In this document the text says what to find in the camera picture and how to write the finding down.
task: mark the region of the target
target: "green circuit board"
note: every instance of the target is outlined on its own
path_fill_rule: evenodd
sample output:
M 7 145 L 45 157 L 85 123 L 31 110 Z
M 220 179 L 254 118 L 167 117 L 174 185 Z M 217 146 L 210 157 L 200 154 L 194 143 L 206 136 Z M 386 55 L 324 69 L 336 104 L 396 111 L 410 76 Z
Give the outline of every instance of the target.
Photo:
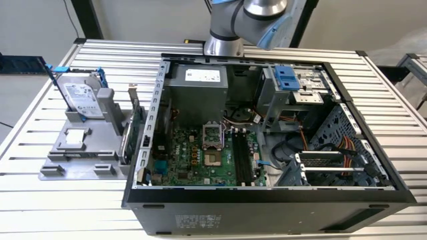
M 166 160 L 166 172 L 162 172 L 162 186 L 236 186 L 236 168 L 233 159 L 232 133 L 224 133 L 224 148 L 221 151 L 202 149 L 202 130 L 175 128 L 173 130 L 170 154 Z M 260 156 L 256 134 L 245 134 L 248 142 L 249 165 L 253 154 Z M 265 186 L 262 168 L 258 168 L 257 177 L 253 171 L 252 186 Z

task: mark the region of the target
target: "hard drive label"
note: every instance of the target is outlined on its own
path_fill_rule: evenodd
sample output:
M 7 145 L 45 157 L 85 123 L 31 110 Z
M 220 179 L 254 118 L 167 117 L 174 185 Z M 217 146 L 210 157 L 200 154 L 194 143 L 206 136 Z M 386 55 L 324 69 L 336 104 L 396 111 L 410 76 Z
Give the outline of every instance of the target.
M 85 84 L 63 83 L 67 99 L 75 111 L 86 118 L 102 117 L 91 88 Z

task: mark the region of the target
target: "black pole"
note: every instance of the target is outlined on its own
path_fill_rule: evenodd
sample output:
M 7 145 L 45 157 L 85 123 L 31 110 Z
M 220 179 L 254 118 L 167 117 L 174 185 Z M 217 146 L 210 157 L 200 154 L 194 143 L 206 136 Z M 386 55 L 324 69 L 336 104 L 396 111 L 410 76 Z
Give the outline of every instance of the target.
M 103 39 L 91 0 L 70 0 L 78 18 L 83 37 L 86 39 Z
M 297 48 L 302 39 L 305 28 L 308 25 L 309 18 L 312 17 L 313 10 L 317 6 L 318 0 L 306 0 L 304 8 L 300 13 L 300 18 L 294 28 L 293 37 L 288 45 L 289 48 Z

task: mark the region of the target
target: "motherboard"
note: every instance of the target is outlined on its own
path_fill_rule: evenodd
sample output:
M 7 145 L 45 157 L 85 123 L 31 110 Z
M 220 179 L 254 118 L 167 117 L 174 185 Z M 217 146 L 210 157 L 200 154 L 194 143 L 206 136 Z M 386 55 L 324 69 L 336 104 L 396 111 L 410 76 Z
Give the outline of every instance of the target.
M 265 186 L 254 132 L 214 129 L 212 124 L 175 128 L 169 151 L 166 159 L 154 161 L 153 185 Z

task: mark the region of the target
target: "blue clip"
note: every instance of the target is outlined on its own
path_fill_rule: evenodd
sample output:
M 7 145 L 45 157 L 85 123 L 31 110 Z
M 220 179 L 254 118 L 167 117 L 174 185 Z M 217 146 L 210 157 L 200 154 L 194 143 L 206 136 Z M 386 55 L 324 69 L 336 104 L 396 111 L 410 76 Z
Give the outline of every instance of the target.
M 162 160 L 154 161 L 153 168 L 157 174 L 165 175 L 167 173 L 167 162 Z
M 53 72 L 54 73 L 67 73 L 69 72 L 69 66 L 57 66 L 54 69 L 53 69 Z
M 285 91 L 300 90 L 300 83 L 294 77 L 294 72 L 292 67 L 276 65 L 273 69 L 274 69 L 274 78 L 277 80 L 280 90 L 285 90 Z
M 270 165 L 270 162 L 269 161 L 256 160 L 256 164 Z
M 98 73 L 101 87 L 107 88 L 103 69 L 101 69 L 101 67 L 97 67 L 95 72 Z

